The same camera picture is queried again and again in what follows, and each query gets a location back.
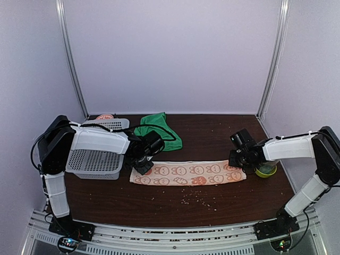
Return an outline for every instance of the dark wood tabletop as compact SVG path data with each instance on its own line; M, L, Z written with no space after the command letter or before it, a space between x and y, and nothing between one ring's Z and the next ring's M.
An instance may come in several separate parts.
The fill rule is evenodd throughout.
M141 115L120 116L130 125ZM255 140L266 138L251 115L167 115L167 124L182 138L183 149L162 152L154 161L228 159L229 136L247 128ZM248 175L241 182L209 186L145 186L129 182L122 169L116 181L82 180L66 173L67 199L75 219L142 227L193 227L243 223L275 217L293 196L281 165L263 179Z

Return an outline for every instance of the green cloth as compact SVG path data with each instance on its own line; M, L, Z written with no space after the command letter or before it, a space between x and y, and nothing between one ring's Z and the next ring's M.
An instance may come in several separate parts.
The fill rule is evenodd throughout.
M140 124L153 124L163 127L176 137L176 141L165 141L165 148L163 151L180 150L183 147L182 139L166 124L165 113L158 113L154 115L148 115L140 120ZM134 130L135 135L146 135L150 131L156 131L163 139L173 139L164 130L153 126L141 126Z

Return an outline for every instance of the white towel with orange print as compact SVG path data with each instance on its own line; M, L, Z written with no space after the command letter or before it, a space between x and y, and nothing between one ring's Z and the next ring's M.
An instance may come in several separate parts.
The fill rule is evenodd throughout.
M145 175L133 169L130 182L143 185L196 186L238 182L247 178L241 168L229 166L228 160L154 164Z

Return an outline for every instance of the white plastic basket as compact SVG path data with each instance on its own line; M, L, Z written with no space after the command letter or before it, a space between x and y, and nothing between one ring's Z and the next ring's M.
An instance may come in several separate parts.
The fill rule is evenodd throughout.
M100 124L109 129L126 129L130 122L125 118L85 121L84 124ZM124 155L100 150L71 150L66 171L81 179L116 180L123 166Z

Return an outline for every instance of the yellow-green cup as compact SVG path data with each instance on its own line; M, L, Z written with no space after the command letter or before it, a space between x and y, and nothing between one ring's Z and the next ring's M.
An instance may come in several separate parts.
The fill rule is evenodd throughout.
M260 172L257 168L256 168L256 171L255 173L260 176L261 178L268 178L268 177L271 177L272 175L274 175L277 171L277 166L274 167L274 169L272 170L272 172L270 174L264 174L262 172Z

